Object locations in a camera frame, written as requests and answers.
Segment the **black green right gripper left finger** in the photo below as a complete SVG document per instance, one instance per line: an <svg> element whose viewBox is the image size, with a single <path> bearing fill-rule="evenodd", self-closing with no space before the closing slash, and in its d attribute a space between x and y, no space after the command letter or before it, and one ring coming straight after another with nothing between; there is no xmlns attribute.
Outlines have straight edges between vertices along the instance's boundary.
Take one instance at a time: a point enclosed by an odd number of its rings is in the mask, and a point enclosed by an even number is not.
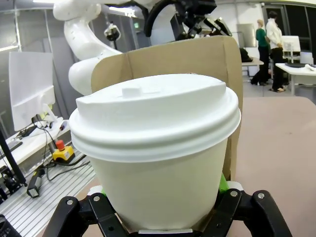
<svg viewBox="0 0 316 237"><path fill-rule="evenodd" d="M127 237L127 230L120 223L108 198L94 193L82 200L62 198L49 223L49 237L81 237L90 225L98 225L104 237Z"/></svg>

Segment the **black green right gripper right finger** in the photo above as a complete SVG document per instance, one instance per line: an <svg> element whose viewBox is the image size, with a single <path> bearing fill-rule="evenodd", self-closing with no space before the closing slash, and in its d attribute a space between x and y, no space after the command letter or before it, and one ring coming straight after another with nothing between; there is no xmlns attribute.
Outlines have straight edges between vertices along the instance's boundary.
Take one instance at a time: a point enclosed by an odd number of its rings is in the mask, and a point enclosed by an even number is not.
<svg viewBox="0 0 316 237"><path fill-rule="evenodd" d="M227 236L233 221L242 221L253 237L291 237L292 233L275 200L266 190L252 195L230 188L219 192L203 237Z"/></svg>

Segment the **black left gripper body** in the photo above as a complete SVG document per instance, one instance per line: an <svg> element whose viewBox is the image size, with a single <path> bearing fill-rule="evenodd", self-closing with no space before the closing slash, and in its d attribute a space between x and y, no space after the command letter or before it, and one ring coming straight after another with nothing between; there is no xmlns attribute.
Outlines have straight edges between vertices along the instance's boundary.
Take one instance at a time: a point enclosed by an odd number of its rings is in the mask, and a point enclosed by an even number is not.
<svg viewBox="0 0 316 237"><path fill-rule="evenodd" d="M198 22L203 22L217 4L214 0L176 0L176 13L171 18L170 23L175 40L186 40L184 24L193 27ZM203 24L203 31L209 33L208 27Z"/></svg>

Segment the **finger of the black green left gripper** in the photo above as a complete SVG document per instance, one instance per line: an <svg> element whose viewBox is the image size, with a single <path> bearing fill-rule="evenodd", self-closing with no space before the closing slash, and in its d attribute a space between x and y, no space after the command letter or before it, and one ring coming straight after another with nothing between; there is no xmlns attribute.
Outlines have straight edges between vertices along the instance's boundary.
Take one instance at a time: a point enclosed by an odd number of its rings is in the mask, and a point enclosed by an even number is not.
<svg viewBox="0 0 316 237"><path fill-rule="evenodd" d="M187 39L195 39L205 37L203 33L203 22L196 23L193 27L184 24Z"/></svg>
<svg viewBox="0 0 316 237"><path fill-rule="evenodd" d="M232 36L232 32L228 28L222 17L213 19L211 17L205 18L203 23L208 27L208 35L210 36Z"/></svg>

